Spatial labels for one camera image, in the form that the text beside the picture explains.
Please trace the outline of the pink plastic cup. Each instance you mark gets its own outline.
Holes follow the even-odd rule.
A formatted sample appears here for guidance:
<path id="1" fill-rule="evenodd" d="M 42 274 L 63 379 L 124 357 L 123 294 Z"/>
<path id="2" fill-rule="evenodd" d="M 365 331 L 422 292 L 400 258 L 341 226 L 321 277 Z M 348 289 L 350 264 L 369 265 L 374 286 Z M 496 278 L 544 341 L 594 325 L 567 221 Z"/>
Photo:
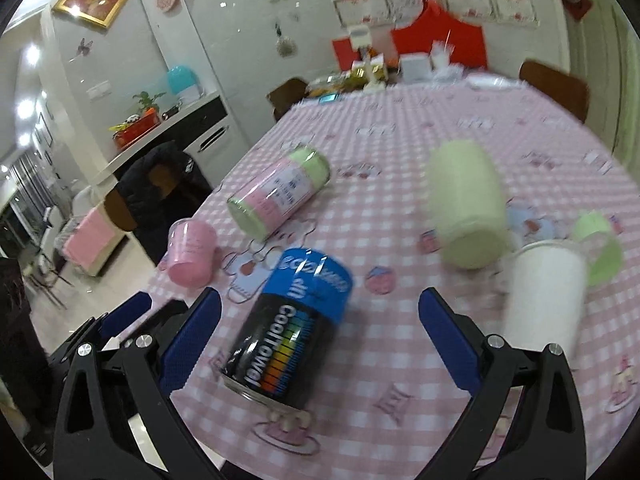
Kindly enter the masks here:
<path id="1" fill-rule="evenodd" d="M 169 229 L 166 272 L 176 285 L 203 287 L 214 273 L 217 233 L 198 219 L 180 219 Z"/>

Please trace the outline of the white paper cup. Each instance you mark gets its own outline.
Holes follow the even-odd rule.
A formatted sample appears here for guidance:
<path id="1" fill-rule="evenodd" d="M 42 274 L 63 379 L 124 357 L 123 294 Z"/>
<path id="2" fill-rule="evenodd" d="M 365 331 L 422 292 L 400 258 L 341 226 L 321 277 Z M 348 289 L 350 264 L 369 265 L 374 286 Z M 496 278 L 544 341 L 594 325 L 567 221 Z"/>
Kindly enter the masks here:
<path id="1" fill-rule="evenodd" d="M 571 359 L 586 304 L 588 262 L 569 240 L 528 244 L 506 258 L 506 305 L 500 335 L 513 348 L 557 344 Z"/>

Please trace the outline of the pale green cup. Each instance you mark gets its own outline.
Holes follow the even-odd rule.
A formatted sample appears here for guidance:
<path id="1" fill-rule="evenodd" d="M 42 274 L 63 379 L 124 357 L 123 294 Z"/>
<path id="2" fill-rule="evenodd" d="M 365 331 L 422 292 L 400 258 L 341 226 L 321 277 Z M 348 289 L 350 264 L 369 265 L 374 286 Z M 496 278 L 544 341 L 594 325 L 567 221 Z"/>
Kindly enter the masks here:
<path id="1" fill-rule="evenodd" d="M 431 152 L 425 177 L 440 258 L 465 270 L 500 259 L 508 247 L 506 196 L 484 148 L 472 140 L 448 141 Z"/>

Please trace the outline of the pink towel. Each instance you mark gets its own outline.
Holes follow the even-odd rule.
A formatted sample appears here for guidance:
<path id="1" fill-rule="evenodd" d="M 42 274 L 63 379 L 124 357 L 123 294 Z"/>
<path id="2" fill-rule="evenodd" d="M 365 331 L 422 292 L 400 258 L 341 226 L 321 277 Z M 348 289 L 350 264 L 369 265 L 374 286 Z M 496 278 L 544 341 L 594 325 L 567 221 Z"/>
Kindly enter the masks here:
<path id="1" fill-rule="evenodd" d="M 114 226 L 102 206 L 93 207 L 63 244 L 68 261 L 90 274 L 99 269 L 122 239 L 122 231 Z"/>

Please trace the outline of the black blue CoolTowel can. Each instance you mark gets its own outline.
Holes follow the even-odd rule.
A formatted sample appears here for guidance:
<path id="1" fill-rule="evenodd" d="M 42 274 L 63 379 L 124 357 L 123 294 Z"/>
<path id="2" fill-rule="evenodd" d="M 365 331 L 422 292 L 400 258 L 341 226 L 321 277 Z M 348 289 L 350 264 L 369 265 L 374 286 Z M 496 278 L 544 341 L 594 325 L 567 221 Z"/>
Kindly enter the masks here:
<path id="1" fill-rule="evenodd" d="M 343 321 L 352 274 L 310 248 L 280 257 L 221 369 L 231 391 L 280 412 L 301 411 Z"/>

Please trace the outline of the red fruit basket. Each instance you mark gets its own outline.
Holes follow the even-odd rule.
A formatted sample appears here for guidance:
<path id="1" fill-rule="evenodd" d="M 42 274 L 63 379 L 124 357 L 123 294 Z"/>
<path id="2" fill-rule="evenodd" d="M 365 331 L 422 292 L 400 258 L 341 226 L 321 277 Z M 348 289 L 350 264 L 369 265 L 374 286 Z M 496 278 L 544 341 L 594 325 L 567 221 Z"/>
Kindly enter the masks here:
<path id="1" fill-rule="evenodd" d="M 132 115 L 126 122 L 111 127 L 113 133 L 113 141 L 117 151 L 121 152 L 129 145 L 136 142 L 149 131 L 156 128 L 160 124 L 160 116 L 154 108 L 150 108 L 143 115 Z"/>

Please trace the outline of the green tape roll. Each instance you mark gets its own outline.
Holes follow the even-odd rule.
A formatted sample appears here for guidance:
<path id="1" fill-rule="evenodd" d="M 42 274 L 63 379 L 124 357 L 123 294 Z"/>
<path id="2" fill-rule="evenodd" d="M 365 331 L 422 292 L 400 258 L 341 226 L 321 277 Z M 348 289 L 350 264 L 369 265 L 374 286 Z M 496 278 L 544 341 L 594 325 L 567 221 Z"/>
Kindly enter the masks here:
<path id="1" fill-rule="evenodd" d="M 570 230 L 570 240 L 587 260 L 590 287 L 612 281 L 624 264 L 624 252 L 612 223 L 597 211 L 583 212 Z"/>

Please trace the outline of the teal white humidifier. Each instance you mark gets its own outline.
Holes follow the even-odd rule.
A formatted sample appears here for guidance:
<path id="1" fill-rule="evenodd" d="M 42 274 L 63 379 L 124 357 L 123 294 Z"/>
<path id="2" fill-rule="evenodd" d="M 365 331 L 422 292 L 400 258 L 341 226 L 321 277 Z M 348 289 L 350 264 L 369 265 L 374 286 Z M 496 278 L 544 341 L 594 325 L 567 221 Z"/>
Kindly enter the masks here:
<path id="1" fill-rule="evenodd" d="M 201 99 L 203 90 L 200 81 L 190 67 L 185 65 L 172 66 L 166 76 L 171 92 L 182 105 L 189 105 Z"/>

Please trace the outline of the far left brown chair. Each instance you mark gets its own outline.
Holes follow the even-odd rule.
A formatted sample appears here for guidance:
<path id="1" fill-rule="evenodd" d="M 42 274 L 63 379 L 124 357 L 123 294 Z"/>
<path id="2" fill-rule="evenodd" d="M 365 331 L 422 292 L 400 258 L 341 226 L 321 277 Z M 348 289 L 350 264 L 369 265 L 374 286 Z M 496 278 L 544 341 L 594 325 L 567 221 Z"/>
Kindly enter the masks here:
<path id="1" fill-rule="evenodd" d="M 296 103 L 306 98 L 307 86 L 306 80 L 294 77 L 266 95 L 267 101 L 272 106 L 275 122 L 278 122 Z"/>

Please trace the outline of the brown chair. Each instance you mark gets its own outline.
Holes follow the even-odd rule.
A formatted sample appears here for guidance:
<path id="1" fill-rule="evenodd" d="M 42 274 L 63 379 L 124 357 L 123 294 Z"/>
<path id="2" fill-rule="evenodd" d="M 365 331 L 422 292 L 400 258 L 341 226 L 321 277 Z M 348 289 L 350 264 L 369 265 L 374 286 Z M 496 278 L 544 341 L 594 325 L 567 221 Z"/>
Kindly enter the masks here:
<path id="1" fill-rule="evenodd" d="M 580 122 L 586 121 L 590 90 L 582 79 L 535 60 L 523 62 L 518 78 L 565 108 Z"/>
<path id="2" fill-rule="evenodd" d="M 278 122 L 296 103 L 306 98 L 307 86 L 306 80 L 294 77 L 266 95 L 267 101 L 272 106 L 275 122 Z"/>

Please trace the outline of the small red box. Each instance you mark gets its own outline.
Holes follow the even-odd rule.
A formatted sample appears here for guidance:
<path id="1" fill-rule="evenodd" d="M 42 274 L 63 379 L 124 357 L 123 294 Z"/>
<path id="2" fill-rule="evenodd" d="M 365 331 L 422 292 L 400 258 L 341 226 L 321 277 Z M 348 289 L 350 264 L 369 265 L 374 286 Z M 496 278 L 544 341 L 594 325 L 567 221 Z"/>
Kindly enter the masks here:
<path id="1" fill-rule="evenodd" d="M 352 64 L 361 60 L 360 54 L 352 47 L 352 43 L 348 37 L 334 39 L 332 47 L 337 59 L 338 66 L 342 72 L 352 69 Z"/>

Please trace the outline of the white square box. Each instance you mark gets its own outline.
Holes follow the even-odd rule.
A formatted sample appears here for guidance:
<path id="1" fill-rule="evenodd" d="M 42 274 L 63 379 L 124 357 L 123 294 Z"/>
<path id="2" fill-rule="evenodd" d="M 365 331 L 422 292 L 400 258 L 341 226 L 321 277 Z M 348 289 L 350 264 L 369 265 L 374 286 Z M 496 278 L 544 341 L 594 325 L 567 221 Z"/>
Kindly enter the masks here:
<path id="1" fill-rule="evenodd" d="M 405 84 L 427 82 L 433 78 L 431 58 L 426 53 L 402 54 L 399 58 L 399 68 Z"/>

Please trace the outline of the red gift bag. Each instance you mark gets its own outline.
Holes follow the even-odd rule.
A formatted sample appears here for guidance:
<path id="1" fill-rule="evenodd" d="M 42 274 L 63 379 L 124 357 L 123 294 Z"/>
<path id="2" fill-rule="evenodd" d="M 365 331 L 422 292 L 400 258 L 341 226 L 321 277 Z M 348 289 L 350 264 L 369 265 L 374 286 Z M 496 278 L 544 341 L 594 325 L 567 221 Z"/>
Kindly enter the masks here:
<path id="1" fill-rule="evenodd" d="M 450 61 L 467 68 L 488 67 L 483 29 L 460 21 L 436 0 L 422 0 L 422 10 L 409 25 L 390 32 L 398 54 L 432 54 L 433 44 L 441 42 L 452 47 Z"/>

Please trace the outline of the white wall switch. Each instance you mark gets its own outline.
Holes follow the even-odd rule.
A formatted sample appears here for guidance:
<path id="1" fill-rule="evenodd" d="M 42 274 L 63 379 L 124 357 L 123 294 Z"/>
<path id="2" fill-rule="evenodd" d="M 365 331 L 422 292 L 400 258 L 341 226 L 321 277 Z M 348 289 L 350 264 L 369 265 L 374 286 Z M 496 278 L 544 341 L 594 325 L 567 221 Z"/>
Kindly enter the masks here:
<path id="1" fill-rule="evenodd" d="M 86 93 L 88 99 L 90 101 L 95 101 L 103 98 L 104 96 L 108 96 L 112 92 L 111 83 L 108 80 L 104 80 L 95 84 L 93 87 L 89 88 Z"/>

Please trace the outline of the hanging brush on wall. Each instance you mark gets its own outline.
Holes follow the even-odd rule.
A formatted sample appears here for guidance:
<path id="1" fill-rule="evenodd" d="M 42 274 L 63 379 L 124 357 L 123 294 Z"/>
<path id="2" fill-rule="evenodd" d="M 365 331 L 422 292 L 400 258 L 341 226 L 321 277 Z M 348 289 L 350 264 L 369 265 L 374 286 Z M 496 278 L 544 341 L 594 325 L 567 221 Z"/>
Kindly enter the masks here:
<path id="1" fill-rule="evenodd" d="M 274 24 L 274 30 L 277 35 L 276 49 L 278 55 L 280 55 L 281 58 L 289 58 L 290 56 L 296 55 L 296 43 L 291 38 L 288 38 L 288 36 L 285 36 L 279 23 Z"/>

